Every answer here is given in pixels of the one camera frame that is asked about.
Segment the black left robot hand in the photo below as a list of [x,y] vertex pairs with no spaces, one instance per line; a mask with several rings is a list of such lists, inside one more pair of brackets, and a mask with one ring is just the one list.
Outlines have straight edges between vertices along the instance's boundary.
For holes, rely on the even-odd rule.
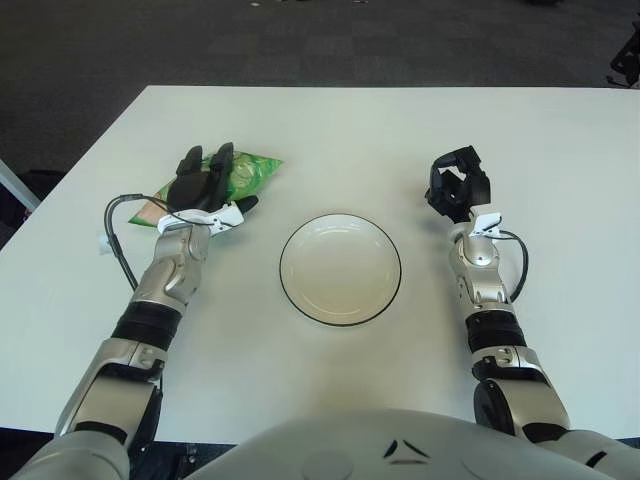
[[215,212],[229,204],[234,145],[223,144],[205,163],[203,147],[191,147],[176,169],[166,202],[173,212],[196,209]]

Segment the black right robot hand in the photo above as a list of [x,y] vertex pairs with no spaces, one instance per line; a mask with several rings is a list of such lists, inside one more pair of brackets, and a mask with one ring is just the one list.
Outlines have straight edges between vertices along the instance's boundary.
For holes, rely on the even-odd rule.
[[473,146],[437,158],[430,169],[427,203],[454,224],[468,222],[471,208],[491,202],[490,180]]

